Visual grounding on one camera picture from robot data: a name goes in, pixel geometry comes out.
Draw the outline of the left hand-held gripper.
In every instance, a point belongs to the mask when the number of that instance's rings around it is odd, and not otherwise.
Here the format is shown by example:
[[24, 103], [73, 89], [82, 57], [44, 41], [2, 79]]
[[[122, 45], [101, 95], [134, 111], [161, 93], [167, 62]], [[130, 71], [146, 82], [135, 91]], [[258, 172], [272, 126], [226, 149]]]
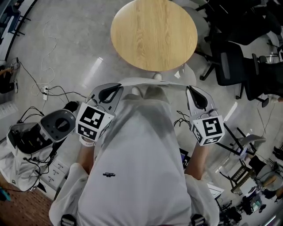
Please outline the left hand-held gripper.
[[86, 103], [82, 103], [76, 117], [76, 133], [97, 141], [110, 127], [123, 93], [120, 83], [97, 86]]

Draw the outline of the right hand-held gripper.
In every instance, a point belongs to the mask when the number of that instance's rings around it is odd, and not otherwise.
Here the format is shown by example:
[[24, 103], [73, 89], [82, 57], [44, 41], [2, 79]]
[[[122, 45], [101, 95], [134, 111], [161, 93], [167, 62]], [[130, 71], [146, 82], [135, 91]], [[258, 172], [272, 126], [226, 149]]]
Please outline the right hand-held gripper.
[[213, 98], [198, 87], [186, 88], [187, 106], [190, 113], [190, 131], [200, 146], [219, 142], [225, 134], [224, 123], [218, 114]]

